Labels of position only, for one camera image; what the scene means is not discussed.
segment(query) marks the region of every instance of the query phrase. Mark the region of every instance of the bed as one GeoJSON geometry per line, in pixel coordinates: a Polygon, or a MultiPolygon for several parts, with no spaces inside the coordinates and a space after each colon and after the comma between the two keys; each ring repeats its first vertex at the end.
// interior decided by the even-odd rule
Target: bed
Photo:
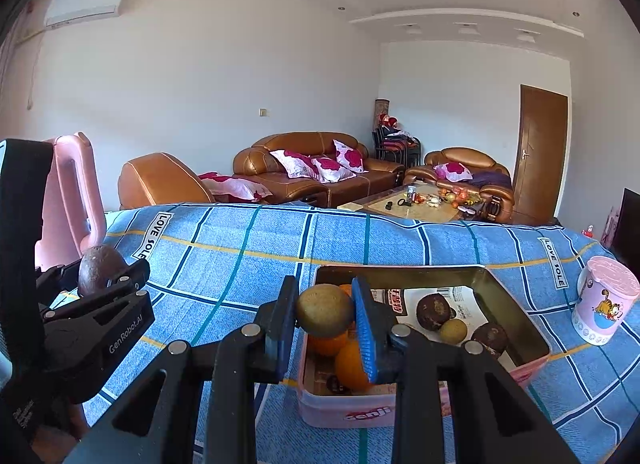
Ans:
{"type": "MultiPolygon", "coordinates": [[[[570,318],[577,278],[591,256],[612,255],[591,238],[562,227],[430,224],[336,209],[233,204],[131,209],[110,213],[108,223],[107,242],[128,263],[146,249],[151,265],[146,290],[156,322],[84,405],[90,423],[169,341],[196,345],[221,339],[251,322],[260,304],[275,299],[285,275],[295,275],[304,290],[317,267],[327,263],[489,267],[552,348],[548,364],[527,391],[584,464],[602,462],[638,415],[640,307],[629,312],[607,345],[583,343],[570,318]],[[159,240],[148,248],[145,233],[158,220],[159,240]],[[540,238],[556,248],[568,288],[556,288],[540,238]]],[[[64,295],[58,301],[72,299],[64,295]]],[[[255,387],[258,459],[389,462],[392,428],[320,430],[302,421],[295,387],[300,349],[296,337],[282,384],[255,387]]],[[[200,461],[205,413],[201,406],[194,462],[200,461]]],[[[450,417],[444,418],[444,427],[446,462],[453,462],[450,417]]]]}

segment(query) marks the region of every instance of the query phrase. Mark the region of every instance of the red flower pattern pillow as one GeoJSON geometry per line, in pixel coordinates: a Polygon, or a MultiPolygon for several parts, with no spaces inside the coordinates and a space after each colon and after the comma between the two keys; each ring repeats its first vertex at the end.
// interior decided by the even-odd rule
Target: red flower pattern pillow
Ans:
{"type": "Polygon", "coordinates": [[[335,160],[354,173],[366,173],[364,169],[364,159],[362,154],[339,140],[334,139],[335,160]]]}
{"type": "Polygon", "coordinates": [[[460,182],[460,180],[471,180],[473,178],[464,164],[460,162],[447,162],[438,164],[434,169],[438,179],[447,179],[449,182],[460,182]]]}
{"type": "Polygon", "coordinates": [[[323,183],[338,182],[356,176],[337,161],[327,157],[312,158],[311,162],[318,168],[319,180],[323,183]]]}
{"type": "Polygon", "coordinates": [[[215,171],[198,176],[212,195],[229,195],[236,202],[257,202],[273,195],[258,182],[218,175],[215,171]]]}
{"type": "Polygon", "coordinates": [[[290,179],[309,178],[319,180],[318,168],[306,155],[288,149],[272,151],[271,155],[282,164],[290,179]]]}

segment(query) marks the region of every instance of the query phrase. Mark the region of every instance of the purple blanket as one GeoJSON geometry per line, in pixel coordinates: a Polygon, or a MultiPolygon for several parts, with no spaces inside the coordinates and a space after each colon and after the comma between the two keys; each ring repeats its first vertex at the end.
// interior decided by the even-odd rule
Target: purple blanket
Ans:
{"type": "Polygon", "coordinates": [[[477,173],[473,173],[473,179],[465,180],[465,182],[477,188],[493,185],[507,188],[509,190],[512,189],[511,177],[504,173],[498,173],[497,171],[479,171],[477,173]]]}

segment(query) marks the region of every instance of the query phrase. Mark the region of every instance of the kiwi fruit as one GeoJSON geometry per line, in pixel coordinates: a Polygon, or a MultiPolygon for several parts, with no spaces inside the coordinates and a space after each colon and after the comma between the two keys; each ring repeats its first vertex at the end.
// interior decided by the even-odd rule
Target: kiwi fruit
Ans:
{"type": "Polygon", "coordinates": [[[349,328],[354,317],[353,300],[337,285],[320,283],[298,297],[298,323],[316,338],[335,338],[349,328]]]}
{"type": "Polygon", "coordinates": [[[110,245],[89,247],[80,261],[78,296],[91,296],[106,288],[109,280],[127,267],[122,255],[110,245]]]}
{"type": "Polygon", "coordinates": [[[440,339],[449,345],[457,345],[466,338],[467,328],[460,319],[450,319],[440,327],[440,339]]]}

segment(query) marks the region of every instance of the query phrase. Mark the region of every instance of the garfield cup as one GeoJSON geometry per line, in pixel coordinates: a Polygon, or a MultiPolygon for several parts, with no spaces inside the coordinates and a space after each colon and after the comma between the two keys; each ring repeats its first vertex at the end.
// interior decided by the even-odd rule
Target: garfield cup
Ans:
{"type": "Polygon", "coordinates": [[[633,273],[620,262],[593,256],[578,278],[578,303],[572,313],[575,331],[592,345],[604,345],[640,295],[633,273]]]}

